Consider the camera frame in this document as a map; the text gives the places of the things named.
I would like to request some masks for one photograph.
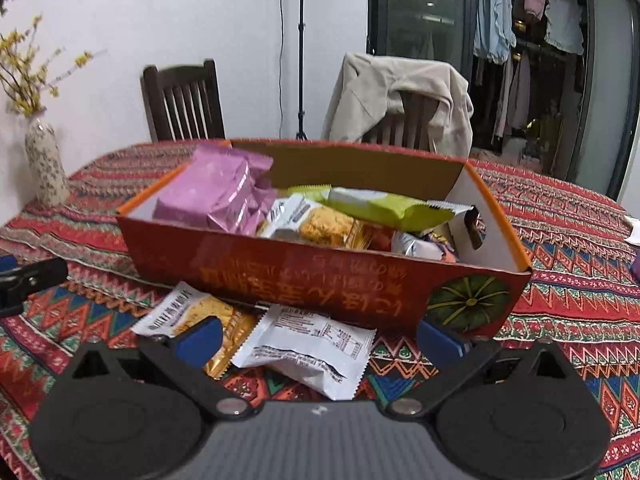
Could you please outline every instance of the floral vase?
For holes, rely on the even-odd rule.
[[[60,151],[53,128],[41,121],[42,114],[28,118],[24,149],[29,169],[42,205],[55,206],[69,198],[69,182],[60,161]]]

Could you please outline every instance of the cardboard box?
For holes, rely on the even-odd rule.
[[[471,333],[487,336],[497,333],[529,281],[530,261],[524,248],[467,162],[368,144],[286,140],[235,140],[232,144],[272,156],[269,176],[279,189],[332,184],[475,205],[484,224],[484,240],[464,218],[451,221],[464,264],[450,264],[152,220],[159,190],[183,166],[118,211],[130,256],[146,280],[169,285],[185,280],[221,297],[300,306],[341,321],[408,333],[415,332],[428,307],[432,313],[445,309],[440,312],[453,317],[482,313],[490,322]]]

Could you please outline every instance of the tablecloth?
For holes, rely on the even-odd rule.
[[[188,142],[157,143],[105,155],[71,178],[66,205],[42,209],[31,203],[0,228],[0,250],[22,263],[56,254],[69,264],[68,281],[34,295],[23,316],[0,320],[0,454],[18,478],[42,477],[28,421],[82,341],[98,335],[113,348],[130,346],[130,327],[167,293],[137,276],[114,211],[192,150]],[[534,266],[498,338],[510,347],[543,335],[558,341],[612,428],[598,478],[638,478],[640,288],[628,270],[635,251],[622,241],[629,232],[622,209],[597,193],[526,170],[474,165]],[[413,336],[377,335],[358,398],[386,403],[435,373]],[[232,368],[222,380],[252,404],[320,397],[261,368]]]

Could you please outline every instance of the green pumpkin graphic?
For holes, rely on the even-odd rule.
[[[510,300],[509,288],[494,276],[456,278],[431,293],[427,320],[456,332],[468,332],[503,316]]]

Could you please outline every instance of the wooden chair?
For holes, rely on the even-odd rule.
[[[147,66],[143,89],[156,131],[154,140],[224,139],[216,65]]]
[[[382,120],[362,136],[362,142],[402,146],[434,152],[429,141],[429,121],[438,102],[422,94],[400,92],[404,114],[387,113]]]

